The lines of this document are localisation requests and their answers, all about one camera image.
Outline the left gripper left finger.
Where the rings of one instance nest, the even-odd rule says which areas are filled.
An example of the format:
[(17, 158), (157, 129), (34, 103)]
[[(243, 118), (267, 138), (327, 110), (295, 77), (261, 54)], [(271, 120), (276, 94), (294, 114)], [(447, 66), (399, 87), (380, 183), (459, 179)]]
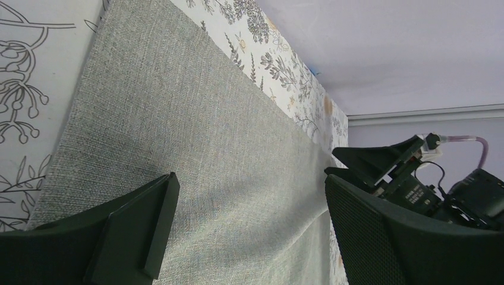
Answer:
[(175, 173), (81, 213), (1, 234), (2, 284), (152, 284), (178, 203)]

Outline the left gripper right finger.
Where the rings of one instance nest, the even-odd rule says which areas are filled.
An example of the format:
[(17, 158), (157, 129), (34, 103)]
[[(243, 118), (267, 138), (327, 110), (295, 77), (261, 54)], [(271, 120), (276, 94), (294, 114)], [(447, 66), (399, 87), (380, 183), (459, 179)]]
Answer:
[(502, 284), (503, 233), (425, 217), (329, 175), (325, 194), (349, 284)]

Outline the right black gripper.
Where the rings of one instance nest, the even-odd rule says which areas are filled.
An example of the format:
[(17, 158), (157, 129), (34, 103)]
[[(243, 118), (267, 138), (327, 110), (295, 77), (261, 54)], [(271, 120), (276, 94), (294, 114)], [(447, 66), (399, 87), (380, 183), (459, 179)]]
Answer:
[[(327, 167), (325, 174), (335, 175), (361, 189), (376, 186), (372, 193), (375, 197), (431, 217), (443, 201), (436, 195), (435, 186), (427, 186), (413, 175), (423, 162), (412, 156), (423, 144), (424, 140), (415, 135), (385, 147), (336, 147), (332, 155), (345, 167)], [(384, 175), (390, 178), (389, 182), (381, 180)]]

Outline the grey cloth napkin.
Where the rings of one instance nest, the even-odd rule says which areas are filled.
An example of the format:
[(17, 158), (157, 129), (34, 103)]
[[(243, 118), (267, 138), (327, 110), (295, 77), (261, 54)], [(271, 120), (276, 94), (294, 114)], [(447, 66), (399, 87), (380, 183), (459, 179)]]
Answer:
[(170, 1), (112, 1), (29, 229), (174, 172), (159, 284), (329, 284), (322, 140)]

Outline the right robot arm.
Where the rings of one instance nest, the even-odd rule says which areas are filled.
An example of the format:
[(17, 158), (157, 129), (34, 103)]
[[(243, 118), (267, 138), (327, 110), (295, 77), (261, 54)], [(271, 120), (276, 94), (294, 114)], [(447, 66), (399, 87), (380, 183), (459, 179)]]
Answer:
[[(483, 151), (475, 170), (445, 191), (440, 183), (425, 185), (417, 170), (434, 165), (445, 143), (480, 142)], [(397, 206), (448, 223), (503, 230), (503, 181), (483, 169), (489, 145), (481, 137), (414, 135), (384, 147), (336, 147), (332, 155), (344, 167), (328, 167), (335, 175), (364, 192)]]

